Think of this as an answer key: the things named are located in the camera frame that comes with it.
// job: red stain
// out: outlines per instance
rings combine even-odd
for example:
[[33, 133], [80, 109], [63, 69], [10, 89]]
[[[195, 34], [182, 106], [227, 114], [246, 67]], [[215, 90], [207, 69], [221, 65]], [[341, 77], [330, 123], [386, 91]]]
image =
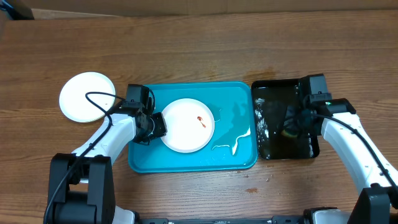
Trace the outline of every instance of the red stain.
[[259, 190], [255, 187], [253, 187], [252, 189], [246, 189], [246, 192], [253, 194], [253, 193], [258, 193]]
[[203, 118], [202, 118], [201, 116], [198, 116], [198, 120], [201, 122], [201, 121], [203, 121]]

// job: plate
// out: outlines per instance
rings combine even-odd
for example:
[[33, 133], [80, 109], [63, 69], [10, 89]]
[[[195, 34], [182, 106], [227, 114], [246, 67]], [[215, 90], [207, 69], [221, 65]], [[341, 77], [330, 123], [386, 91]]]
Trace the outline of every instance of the plate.
[[163, 143], [176, 152], [195, 152], [207, 145], [214, 133], [215, 121], [201, 101], [180, 99], [163, 110], [167, 134]]
[[[104, 113], [86, 99], [86, 93], [100, 91], [115, 94], [112, 81], [98, 72], [85, 72], [71, 78], [62, 88], [60, 107], [62, 113], [76, 122], [91, 122], [100, 119]], [[90, 95], [91, 100], [104, 110], [109, 110], [115, 101], [113, 96]]]

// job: blue object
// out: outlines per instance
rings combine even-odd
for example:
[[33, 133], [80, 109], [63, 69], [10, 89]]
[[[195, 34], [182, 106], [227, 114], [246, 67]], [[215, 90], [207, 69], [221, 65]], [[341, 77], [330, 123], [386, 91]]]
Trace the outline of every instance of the blue object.
[[[156, 112], [175, 100], [204, 103], [215, 119], [210, 142], [192, 153], [175, 152], [161, 139], [149, 146], [129, 143], [130, 167], [139, 173], [248, 169], [258, 158], [251, 90], [243, 82], [146, 85], [156, 97]], [[237, 143], [236, 152], [232, 148]]]

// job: wooden tabletop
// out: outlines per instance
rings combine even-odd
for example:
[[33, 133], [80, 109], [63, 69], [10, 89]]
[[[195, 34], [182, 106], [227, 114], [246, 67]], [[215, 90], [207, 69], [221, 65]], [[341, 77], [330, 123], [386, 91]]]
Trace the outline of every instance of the wooden tabletop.
[[[0, 42], [0, 222], [40, 223], [51, 158], [82, 145], [102, 121], [60, 111], [62, 86], [101, 72], [128, 83], [298, 78], [324, 73], [398, 167], [398, 11], [7, 22]], [[333, 149], [311, 160], [264, 161], [239, 171], [135, 173], [127, 149], [113, 166], [117, 204], [142, 217], [256, 218], [336, 206], [358, 194]]]

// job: black tray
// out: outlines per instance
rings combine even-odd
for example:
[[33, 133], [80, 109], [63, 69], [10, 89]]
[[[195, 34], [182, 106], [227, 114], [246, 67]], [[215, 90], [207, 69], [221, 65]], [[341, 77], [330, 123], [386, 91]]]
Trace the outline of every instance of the black tray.
[[287, 106], [299, 106], [298, 79], [256, 81], [251, 85], [257, 150], [263, 159], [309, 159], [319, 155], [316, 137], [280, 134]]

